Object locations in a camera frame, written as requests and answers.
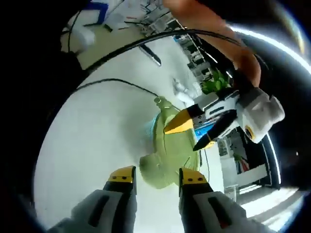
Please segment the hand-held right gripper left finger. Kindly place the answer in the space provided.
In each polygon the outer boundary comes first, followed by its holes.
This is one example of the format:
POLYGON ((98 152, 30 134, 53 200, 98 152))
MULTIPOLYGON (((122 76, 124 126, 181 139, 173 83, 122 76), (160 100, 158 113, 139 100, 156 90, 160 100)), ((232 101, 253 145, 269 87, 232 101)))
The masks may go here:
POLYGON ((113 171, 103 189, 78 203, 49 233, 132 233, 137 212, 136 167, 113 171))

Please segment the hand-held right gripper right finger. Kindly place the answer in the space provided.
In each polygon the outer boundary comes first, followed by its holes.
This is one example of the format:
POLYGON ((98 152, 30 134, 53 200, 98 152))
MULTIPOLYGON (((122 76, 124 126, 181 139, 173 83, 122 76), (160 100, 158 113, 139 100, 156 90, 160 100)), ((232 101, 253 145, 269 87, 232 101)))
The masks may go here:
POLYGON ((179 169, 179 213, 186 233, 266 233, 267 227, 224 193, 213 191, 205 176, 179 169))

